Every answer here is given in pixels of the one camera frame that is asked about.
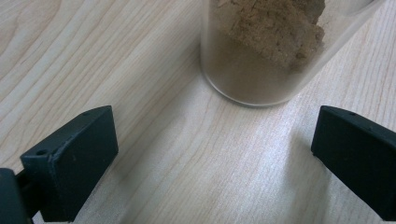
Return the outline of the glass spice jar silver lid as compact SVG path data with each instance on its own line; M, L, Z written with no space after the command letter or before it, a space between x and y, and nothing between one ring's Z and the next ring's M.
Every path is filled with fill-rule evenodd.
M226 98L287 102L385 0L203 0L201 66Z

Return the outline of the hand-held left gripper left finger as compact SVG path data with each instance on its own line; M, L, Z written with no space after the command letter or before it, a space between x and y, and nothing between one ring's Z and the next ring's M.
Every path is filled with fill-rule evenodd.
M73 221L118 152L106 105L81 113L23 153L24 171L44 193L43 219Z

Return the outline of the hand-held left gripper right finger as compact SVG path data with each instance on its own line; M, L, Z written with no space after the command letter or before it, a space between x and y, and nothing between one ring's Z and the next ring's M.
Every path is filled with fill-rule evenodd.
M323 105L311 151L383 220L396 221L396 132Z

